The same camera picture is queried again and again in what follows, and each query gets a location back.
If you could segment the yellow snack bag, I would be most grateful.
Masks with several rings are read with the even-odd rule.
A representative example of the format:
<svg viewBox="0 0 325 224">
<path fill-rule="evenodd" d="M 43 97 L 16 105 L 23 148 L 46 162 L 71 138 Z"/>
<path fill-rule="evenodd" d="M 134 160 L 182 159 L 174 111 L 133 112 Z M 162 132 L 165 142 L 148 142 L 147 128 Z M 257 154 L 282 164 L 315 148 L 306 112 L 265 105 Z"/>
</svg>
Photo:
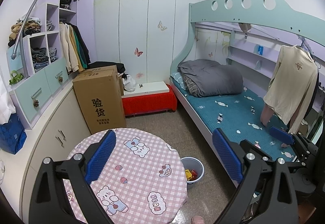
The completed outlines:
<svg viewBox="0 0 325 224">
<path fill-rule="evenodd" d="M 192 175 L 192 173 L 190 172 L 189 169 L 185 169 L 185 174 L 186 174 L 187 181 L 191 181 L 193 175 Z"/>
</svg>

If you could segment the blue plastic trash bucket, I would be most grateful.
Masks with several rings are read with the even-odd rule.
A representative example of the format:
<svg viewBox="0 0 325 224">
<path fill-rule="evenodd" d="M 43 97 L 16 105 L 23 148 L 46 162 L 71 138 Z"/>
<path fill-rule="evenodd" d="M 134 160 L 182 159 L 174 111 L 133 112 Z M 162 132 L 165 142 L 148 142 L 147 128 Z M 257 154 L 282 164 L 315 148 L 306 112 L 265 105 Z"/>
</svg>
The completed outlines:
<svg viewBox="0 0 325 224">
<path fill-rule="evenodd" d="M 189 169 L 193 177 L 191 181 L 187 181 L 187 184 L 197 183 L 202 179 L 205 173 L 204 165 L 200 160 L 195 157 L 183 157 L 181 158 L 184 169 Z"/>
</svg>

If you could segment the white curved base cabinet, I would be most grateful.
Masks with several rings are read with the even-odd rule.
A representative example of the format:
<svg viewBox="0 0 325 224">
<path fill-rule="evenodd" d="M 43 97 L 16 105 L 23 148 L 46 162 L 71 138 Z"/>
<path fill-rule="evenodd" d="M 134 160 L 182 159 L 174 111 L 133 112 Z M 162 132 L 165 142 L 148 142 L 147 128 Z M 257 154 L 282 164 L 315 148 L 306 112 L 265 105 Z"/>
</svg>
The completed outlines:
<svg viewBox="0 0 325 224">
<path fill-rule="evenodd" d="M 1 190 L 24 223 L 29 221 L 31 194 L 43 159 L 64 160 L 91 135 L 72 83 L 57 94 L 26 135 L 15 155 L 1 151 Z"/>
</svg>

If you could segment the pink checkered tablecloth table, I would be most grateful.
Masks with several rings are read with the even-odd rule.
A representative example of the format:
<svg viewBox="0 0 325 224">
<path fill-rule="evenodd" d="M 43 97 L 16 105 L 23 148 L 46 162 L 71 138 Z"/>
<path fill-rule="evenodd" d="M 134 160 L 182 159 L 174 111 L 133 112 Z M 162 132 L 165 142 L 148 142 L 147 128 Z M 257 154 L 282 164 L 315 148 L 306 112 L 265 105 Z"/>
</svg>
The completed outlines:
<svg viewBox="0 0 325 224">
<path fill-rule="evenodd" d="M 115 148 L 90 185 L 98 202 L 114 223 L 171 223 L 188 198 L 177 150 L 136 128 L 114 132 Z"/>
</svg>

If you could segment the beige hanging shirt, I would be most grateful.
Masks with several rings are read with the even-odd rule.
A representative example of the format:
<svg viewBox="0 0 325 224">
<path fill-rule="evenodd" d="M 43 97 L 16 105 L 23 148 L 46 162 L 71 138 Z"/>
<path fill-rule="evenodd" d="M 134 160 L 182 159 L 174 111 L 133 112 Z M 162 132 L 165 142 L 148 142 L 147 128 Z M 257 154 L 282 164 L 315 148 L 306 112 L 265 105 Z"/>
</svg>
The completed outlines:
<svg viewBox="0 0 325 224">
<path fill-rule="evenodd" d="M 267 104 L 296 134 L 304 119 L 317 84 L 318 68 L 309 52 L 298 45 L 280 48 L 266 95 Z"/>
</svg>

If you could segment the large brown cardboard box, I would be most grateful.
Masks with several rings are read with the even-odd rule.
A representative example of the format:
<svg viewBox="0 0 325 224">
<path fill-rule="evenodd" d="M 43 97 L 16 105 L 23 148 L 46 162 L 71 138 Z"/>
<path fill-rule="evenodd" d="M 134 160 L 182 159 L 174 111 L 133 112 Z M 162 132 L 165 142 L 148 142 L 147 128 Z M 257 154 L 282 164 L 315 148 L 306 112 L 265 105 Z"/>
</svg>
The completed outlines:
<svg viewBox="0 0 325 224">
<path fill-rule="evenodd" d="M 81 112 L 92 134 L 126 127 L 117 67 L 85 70 L 73 80 Z"/>
</svg>

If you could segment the white plastic bag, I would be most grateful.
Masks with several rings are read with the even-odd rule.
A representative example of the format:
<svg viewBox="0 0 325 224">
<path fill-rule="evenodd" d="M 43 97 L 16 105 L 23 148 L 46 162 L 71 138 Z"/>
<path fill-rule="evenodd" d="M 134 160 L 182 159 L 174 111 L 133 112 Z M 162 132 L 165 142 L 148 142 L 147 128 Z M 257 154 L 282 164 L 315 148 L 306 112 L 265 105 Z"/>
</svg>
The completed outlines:
<svg viewBox="0 0 325 224">
<path fill-rule="evenodd" d="M 136 89 L 136 81 L 129 74 L 122 78 L 123 88 L 127 92 L 134 92 Z"/>
</svg>

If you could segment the person's foot pink slipper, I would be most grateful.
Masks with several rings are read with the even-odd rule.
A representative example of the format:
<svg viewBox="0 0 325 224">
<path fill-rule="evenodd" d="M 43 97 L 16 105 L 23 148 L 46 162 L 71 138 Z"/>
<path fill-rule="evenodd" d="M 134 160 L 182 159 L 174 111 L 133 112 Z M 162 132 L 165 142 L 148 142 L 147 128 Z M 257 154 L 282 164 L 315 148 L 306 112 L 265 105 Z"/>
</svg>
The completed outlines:
<svg viewBox="0 0 325 224">
<path fill-rule="evenodd" d="M 191 218 L 191 224 L 205 224 L 205 221 L 202 216 L 193 216 Z"/>
</svg>

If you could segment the red covered low bench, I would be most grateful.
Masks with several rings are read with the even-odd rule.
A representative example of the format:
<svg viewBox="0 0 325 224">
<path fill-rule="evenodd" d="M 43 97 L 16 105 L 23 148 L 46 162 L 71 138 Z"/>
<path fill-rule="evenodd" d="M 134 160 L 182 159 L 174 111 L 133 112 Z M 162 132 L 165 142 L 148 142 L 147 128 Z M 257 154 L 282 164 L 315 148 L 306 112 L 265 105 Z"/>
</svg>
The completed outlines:
<svg viewBox="0 0 325 224">
<path fill-rule="evenodd" d="M 153 114 L 177 109 L 177 98 L 165 82 L 137 84 L 134 92 L 124 91 L 122 103 L 125 116 Z"/>
</svg>

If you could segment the grey folded quilt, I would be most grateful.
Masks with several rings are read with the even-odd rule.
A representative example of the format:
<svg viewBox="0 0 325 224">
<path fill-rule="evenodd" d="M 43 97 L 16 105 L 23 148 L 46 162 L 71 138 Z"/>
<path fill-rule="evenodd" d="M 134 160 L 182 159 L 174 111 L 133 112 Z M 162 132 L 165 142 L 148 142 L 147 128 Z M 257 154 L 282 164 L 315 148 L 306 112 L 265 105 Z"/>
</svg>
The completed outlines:
<svg viewBox="0 0 325 224">
<path fill-rule="evenodd" d="M 197 59 L 180 63 L 178 71 L 194 97 L 240 94 L 244 89 L 242 74 L 231 65 Z"/>
</svg>

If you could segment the blue paper bag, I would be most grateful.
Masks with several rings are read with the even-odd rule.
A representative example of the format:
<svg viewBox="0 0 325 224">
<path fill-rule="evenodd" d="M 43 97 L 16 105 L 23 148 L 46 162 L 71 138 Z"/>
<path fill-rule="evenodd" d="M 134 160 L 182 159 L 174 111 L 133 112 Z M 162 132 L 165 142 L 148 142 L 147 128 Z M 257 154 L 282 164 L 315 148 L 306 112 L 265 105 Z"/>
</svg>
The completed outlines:
<svg viewBox="0 0 325 224">
<path fill-rule="evenodd" d="M 0 147 L 15 155 L 24 145 L 27 135 L 17 114 L 11 114 L 7 123 L 1 125 Z"/>
</svg>

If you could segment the hanging jackets row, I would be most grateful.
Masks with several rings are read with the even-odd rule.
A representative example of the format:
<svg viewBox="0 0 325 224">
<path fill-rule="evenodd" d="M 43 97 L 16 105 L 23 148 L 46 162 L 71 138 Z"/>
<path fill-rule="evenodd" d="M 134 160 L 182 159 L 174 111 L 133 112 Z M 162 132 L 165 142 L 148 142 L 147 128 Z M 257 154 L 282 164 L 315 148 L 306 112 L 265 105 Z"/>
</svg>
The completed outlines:
<svg viewBox="0 0 325 224">
<path fill-rule="evenodd" d="M 84 52 L 72 25 L 60 22 L 60 41 L 68 72 L 83 72 L 88 68 Z"/>
</svg>

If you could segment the white paper shopping bag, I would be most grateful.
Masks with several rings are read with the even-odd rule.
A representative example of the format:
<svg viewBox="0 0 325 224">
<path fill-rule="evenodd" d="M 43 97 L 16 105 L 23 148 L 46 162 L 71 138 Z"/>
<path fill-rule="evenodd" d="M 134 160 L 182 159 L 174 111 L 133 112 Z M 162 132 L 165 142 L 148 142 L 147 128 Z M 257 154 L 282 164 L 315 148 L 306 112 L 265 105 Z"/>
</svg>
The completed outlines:
<svg viewBox="0 0 325 224">
<path fill-rule="evenodd" d="M 7 92 L 7 89 L 0 80 L 0 125 L 7 123 L 11 117 L 11 114 L 15 114 L 16 109 L 12 102 L 12 99 Z"/>
</svg>

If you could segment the teal bunk bed frame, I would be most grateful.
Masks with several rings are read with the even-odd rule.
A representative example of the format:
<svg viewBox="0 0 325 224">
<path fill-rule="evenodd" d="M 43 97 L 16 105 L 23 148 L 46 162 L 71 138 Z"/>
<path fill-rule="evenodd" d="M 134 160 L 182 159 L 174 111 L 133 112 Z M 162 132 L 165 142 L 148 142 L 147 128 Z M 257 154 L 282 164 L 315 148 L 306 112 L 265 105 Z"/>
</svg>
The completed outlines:
<svg viewBox="0 0 325 224">
<path fill-rule="evenodd" d="M 300 46 L 318 68 L 310 110 L 317 103 L 318 92 L 324 91 L 324 66 L 319 63 L 324 55 L 324 20 L 295 11 L 285 0 L 205 0 L 190 4 L 187 42 L 172 61 L 171 73 L 179 72 L 178 65 L 189 60 L 231 65 L 242 74 L 244 87 L 263 100 L 283 45 Z M 207 143 L 212 144 L 213 132 L 173 82 L 171 86 Z"/>
</svg>

